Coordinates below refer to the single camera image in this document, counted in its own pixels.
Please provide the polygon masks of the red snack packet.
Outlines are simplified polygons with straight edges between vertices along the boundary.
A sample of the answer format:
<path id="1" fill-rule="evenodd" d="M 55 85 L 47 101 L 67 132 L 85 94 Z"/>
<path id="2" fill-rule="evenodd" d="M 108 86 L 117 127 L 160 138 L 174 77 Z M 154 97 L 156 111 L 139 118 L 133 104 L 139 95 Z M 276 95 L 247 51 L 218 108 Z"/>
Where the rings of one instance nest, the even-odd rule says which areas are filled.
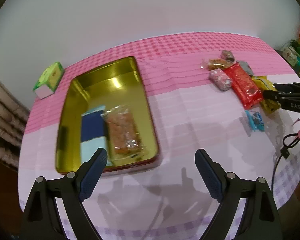
<path id="1" fill-rule="evenodd" d="M 251 109 L 263 100 L 261 90 L 238 63 L 223 71 L 232 80 L 232 89 L 245 110 Z"/>

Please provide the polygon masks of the small blue candy packet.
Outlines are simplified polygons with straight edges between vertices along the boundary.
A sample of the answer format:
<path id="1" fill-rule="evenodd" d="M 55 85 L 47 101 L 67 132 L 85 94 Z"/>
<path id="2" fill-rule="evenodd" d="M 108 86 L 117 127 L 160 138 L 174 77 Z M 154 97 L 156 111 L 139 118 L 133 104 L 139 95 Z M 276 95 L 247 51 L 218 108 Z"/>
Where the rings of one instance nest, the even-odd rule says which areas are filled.
<path id="1" fill-rule="evenodd" d="M 247 111 L 245 110 L 245 114 L 248 118 L 248 123 L 250 128 L 252 129 L 252 131 L 264 131 L 265 127 L 264 127 L 264 122 L 262 119 L 262 116 L 259 112 L 251 112 L 251 111 Z"/>

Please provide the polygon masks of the grey sesame snack packet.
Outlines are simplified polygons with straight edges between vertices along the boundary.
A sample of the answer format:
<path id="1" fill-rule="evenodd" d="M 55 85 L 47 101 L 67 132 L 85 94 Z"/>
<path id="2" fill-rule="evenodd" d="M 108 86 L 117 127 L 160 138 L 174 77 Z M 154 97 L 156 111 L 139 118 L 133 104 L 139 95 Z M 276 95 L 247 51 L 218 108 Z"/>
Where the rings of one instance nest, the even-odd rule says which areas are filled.
<path id="1" fill-rule="evenodd" d="M 250 65 L 246 61 L 238 61 L 238 64 L 249 76 L 254 76 L 254 73 L 253 73 Z"/>

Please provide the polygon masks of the pink patterned snack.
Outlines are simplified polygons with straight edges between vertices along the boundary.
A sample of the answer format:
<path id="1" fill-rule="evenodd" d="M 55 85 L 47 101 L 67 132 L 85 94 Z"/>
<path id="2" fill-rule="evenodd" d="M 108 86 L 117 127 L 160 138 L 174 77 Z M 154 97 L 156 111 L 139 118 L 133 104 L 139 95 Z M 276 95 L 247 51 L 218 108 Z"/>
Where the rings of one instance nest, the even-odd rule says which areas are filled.
<path id="1" fill-rule="evenodd" d="M 210 71 L 209 79 L 221 91 L 227 91 L 232 87 L 231 78 L 223 70 L 219 68 Z"/>

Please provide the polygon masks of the small brown candy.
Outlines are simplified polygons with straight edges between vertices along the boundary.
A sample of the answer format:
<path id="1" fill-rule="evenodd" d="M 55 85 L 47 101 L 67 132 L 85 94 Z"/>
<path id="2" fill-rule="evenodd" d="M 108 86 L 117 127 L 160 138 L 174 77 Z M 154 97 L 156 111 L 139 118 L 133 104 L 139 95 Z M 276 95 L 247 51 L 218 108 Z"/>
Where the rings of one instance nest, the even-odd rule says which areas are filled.
<path id="1" fill-rule="evenodd" d="M 230 61 L 230 62 L 234 62 L 235 61 L 234 55 L 229 50 L 223 50 L 221 52 L 221 58 L 224 59 L 224 60 Z"/>

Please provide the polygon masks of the clear bag fried snacks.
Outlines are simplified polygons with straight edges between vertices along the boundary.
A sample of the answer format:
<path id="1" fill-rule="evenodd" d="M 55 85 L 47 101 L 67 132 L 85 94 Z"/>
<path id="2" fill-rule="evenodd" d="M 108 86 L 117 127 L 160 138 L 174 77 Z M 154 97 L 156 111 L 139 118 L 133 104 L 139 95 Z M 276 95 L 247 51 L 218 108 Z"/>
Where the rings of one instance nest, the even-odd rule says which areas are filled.
<path id="1" fill-rule="evenodd" d="M 226 69 L 231 67 L 233 64 L 234 62 L 224 59 L 209 59 L 202 62 L 201 68 L 211 71 L 214 69 Z"/>

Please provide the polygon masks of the navy and teal snack pack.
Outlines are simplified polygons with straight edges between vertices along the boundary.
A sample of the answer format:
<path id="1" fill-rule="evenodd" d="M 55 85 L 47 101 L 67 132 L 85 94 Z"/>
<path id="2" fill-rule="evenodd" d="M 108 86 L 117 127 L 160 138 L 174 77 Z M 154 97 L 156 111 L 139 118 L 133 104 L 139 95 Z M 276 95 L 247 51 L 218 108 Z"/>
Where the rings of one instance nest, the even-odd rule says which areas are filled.
<path id="1" fill-rule="evenodd" d="M 108 154 L 106 166 L 113 166 L 109 156 L 108 129 L 103 118 L 105 109 L 105 105 L 100 105 L 81 115 L 81 163 L 89 161 L 98 148 L 104 148 Z"/>

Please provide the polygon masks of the clear peanut brittle packet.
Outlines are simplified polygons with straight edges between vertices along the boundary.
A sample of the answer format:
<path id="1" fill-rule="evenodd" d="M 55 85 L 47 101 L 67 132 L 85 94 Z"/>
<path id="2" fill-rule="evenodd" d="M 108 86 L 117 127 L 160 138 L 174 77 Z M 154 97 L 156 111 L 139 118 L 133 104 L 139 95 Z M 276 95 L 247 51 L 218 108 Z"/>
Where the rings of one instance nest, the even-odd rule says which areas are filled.
<path id="1" fill-rule="evenodd" d="M 143 144 L 134 117 L 126 105 L 118 105 L 103 114 L 108 128 L 113 162 L 137 158 L 143 152 Z"/>

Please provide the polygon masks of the pink checkered tablecloth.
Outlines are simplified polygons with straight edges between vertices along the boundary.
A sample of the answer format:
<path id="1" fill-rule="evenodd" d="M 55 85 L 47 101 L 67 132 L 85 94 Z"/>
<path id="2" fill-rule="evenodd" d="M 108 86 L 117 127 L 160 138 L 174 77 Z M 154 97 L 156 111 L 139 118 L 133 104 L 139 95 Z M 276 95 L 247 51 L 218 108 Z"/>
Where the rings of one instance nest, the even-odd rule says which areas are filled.
<path id="1" fill-rule="evenodd" d="M 19 201 L 26 205 L 38 176 L 56 179 L 57 133 L 72 79 L 105 63 L 136 58 L 160 150 L 157 167 L 104 174 L 84 206 L 104 239 L 198 239 L 217 209 L 194 163 L 203 148 L 226 171 L 271 181 L 275 157 L 300 114 L 278 110 L 265 116 L 266 130 L 251 131 L 232 91 L 211 83 L 204 60 L 230 50 L 258 76 L 273 83 L 297 82 L 293 69 L 257 37 L 185 33 L 129 42 L 66 68 L 56 92 L 30 111 L 19 163 Z"/>

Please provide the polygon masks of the beige patterned curtain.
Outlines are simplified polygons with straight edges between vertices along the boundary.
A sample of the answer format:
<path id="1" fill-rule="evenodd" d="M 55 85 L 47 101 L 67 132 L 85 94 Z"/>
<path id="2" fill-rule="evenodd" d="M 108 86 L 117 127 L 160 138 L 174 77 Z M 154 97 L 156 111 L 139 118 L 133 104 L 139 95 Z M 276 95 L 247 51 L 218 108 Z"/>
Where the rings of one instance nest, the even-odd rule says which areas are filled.
<path id="1" fill-rule="evenodd" d="M 29 110 L 0 81 L 0 162 L 19 168 L 20 149 Z"/>

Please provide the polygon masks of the green tissue box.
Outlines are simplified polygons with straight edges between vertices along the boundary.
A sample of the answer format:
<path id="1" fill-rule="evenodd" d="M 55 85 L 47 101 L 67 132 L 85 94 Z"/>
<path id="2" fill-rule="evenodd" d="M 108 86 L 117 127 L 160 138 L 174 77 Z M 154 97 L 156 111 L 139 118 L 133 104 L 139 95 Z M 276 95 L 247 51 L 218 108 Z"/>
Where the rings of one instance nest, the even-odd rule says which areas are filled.
<path id="1" fill-rule="evenodd" d="M 47 67 L 34 85 L 33 92 L 39 99 L 47 98 L 55 93 L 64 75 L 65 69 L 60 62 L 55 62 Z"/>

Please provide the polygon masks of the gold and maroon toffee tin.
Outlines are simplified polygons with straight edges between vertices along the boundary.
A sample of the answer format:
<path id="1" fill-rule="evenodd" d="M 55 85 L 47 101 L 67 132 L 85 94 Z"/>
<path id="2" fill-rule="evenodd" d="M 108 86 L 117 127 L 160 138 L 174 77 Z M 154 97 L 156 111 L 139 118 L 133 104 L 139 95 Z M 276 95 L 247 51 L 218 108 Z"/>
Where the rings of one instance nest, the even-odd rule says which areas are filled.
<path id="1" fill-rule="evenodd" d="M 55 168 L 78 170 L 94 152 L 108 155 L 108 174 L 154 168 L 160 150 L 136 59 L 125 57 L 71 80 L 58 129 Z"/>

